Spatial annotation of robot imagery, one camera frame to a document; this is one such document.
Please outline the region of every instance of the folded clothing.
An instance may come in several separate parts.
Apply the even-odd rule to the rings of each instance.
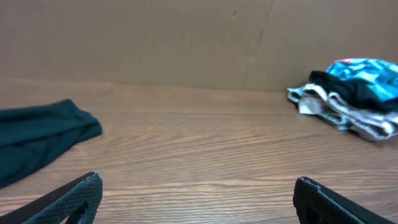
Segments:
[[[0,187],[43,168],[74,144],[101,133],[97,119],[71,100],[0,110]]]
[[[299,104],[300,100],[306,95],[304,95],[303,89],[306,85],[301,86],[300,88],[288,88],[288,99],[295,103],[296,105]],[[313,115],[317,116],[324,122],[328,123],[329,125],[333,126],[335,129],[339,131],[347,131],[352,126],[351,122],[345,116],[338,114],[336,111],[333,111],[331,108],[325,108],[325,110],[321,111],[320,113],[312,113]]]
[[[398,65],[376,58],[347,58],[337,60],[327,73],[340,80],[359,79],[368,82],[368,87],[381,102],[398,97]]]
[[[326,91],[338,93],[349,105],[359,109],[371,109],[380,112],[398,111],[398,98],[381,101],[369,86],[371,82],[362,78],[340,80],[327,72],[312,71],[310,81],[322,86]]]
[[[350,129],[369,141],[387,139],[398,133],[398,113],[378,113],[360,110],[345,102],[338,93],[329,94],[316,84],[308,84],[303,88],[303,97],[298,103],[300,113],[318,114],[330,107],[341,117],[348,118]]]

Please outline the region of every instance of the white cloth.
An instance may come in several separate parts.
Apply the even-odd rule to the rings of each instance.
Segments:
[[[300,88],[288,88],[287,98],[291,102],[298,104],[303,97],[303,89],[305,86],[306,85],[301,86]],[[346,118],[345,116],[341,116],[336,111],[333,111],[330,108],[322,111],[319,114],[316,114],[316,116],[318,116],[320,119],[324,120],[324,122],[328,123],[339,131],[346,131],[352,127],[352,124],[348,120],[348,118]]]
[[[329,94],[319,85],[307,84],[303,88],[302,97],[298,102],[298,110],[302,114],[320,114],[328,108],[342,118],[348,118],[352,130],[370,141],[387,139],[398,134],[398,113],[380,113],[361,110],[345,102],[338,93]]]

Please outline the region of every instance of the textured black surface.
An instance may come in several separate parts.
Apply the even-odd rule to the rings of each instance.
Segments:
[[[102,187],[102,180],[97,173],[88,177],[84,176],[81,180],[74,180],[38,200],[0,217],[0,223],[56,224],[68,216],[67,224],[93,223],[102,199]],[[34,211],[40,206],[44,206],[44,208],[31,217],[23,217],[29,211]]]
[[[293,203],[301,224],[393,224],[308,177],[297,179]]]

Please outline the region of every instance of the cardboard wall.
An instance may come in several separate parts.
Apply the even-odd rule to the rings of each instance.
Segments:
[[[283,90],[398,62],[396,0],[2,0],[0,77]]]

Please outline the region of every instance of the wooden table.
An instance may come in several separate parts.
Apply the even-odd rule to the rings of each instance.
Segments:
[[[0,81],[1,108],[65,98],[104,134],[0,189],[1,215],[97,171],[95,223],[298,223],[303,175],[398,222],[397,138],[338,132],[298,114],[284,92]]]

